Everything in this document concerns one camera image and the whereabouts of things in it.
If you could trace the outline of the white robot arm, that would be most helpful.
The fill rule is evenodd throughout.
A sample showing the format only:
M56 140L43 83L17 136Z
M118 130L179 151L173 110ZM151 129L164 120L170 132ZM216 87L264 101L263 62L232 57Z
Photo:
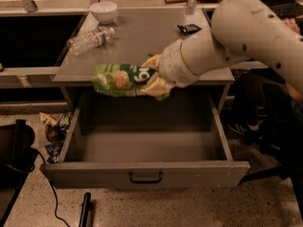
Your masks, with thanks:
M141 92L161 96L174 87L187 87L208 71L248 59L269 66L303 92L302 36L259 0L222 0L209 26L148 60L157 72Z

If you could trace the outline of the black robot base left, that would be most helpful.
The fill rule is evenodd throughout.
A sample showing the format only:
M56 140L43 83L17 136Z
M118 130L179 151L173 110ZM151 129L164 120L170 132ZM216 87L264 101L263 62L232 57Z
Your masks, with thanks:
M0 127L0 227L4 227L18 195L34 169L34 130L25 119Z

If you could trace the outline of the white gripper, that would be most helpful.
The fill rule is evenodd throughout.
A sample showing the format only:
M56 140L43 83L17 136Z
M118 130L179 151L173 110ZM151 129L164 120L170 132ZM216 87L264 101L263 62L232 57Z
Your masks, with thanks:
M161 56L155 54L148 58L142 67L158 69L158 77L149 85L143 87L141 92L148 96L162 96L170 92L175 86L185 88L198 80L187 67L182 56L182 40L170 44L162 52Z

